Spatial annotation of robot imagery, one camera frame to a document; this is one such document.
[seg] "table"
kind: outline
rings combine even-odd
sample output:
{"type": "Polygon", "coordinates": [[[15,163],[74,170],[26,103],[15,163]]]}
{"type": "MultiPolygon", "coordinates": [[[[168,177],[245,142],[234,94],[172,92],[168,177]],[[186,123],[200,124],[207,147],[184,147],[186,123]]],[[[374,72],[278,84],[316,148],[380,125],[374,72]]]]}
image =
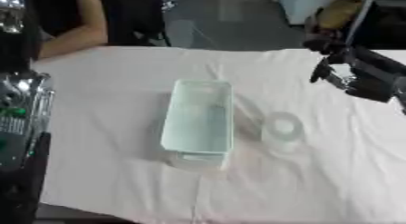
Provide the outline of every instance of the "table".
{"type": "MultiPolygon", "coordinates": [[[[405,52],[383,53],[406,63],[405,52]]],[[[37,64],[57,91],[42,202],[142,223],[406,220],[401,107],[311,85],[320,59],[307,50],[107,47],[37,64]],[[166,164],[160,129],[179,78],[234,86],[225,171],[166,164]],[[303,122],[293,152],[259,140],[271,111],[303,122]]]]}

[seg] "gray floor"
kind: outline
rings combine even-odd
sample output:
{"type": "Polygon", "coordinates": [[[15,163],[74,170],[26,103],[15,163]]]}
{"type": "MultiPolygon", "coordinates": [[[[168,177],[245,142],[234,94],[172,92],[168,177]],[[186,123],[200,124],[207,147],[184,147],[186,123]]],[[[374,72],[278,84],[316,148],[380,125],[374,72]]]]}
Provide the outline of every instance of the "gray floor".
{"type": "Polygon", "coordinates": [[[167,25],[173,45],[185,48],[268,51],[298,48],[304,39],[271,0],[179,0],[167,25]]]}

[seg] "black machine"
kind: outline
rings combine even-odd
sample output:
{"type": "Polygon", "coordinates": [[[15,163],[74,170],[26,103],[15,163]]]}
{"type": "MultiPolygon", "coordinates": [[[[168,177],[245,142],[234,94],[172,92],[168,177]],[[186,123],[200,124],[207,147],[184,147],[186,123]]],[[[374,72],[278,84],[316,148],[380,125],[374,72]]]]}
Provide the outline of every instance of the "black machine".
{"type": "Polygon", "coordinates": [[[31,70],[40,46],[30,0],[0,0],[0,223],[32,223],[42,190],[54,91],[31,70]]]}
{"type": "Polygon", "coordinates": [[[406,114],[406,65],[361,46],[332,40],[309,41],[304,46],[326,55],[316,66],[311,83],[326,80],[349,95],[376,102],[396,97],[406,114]],[[335,64],[348,64],[352,74],[339,75],[335,64]]]}

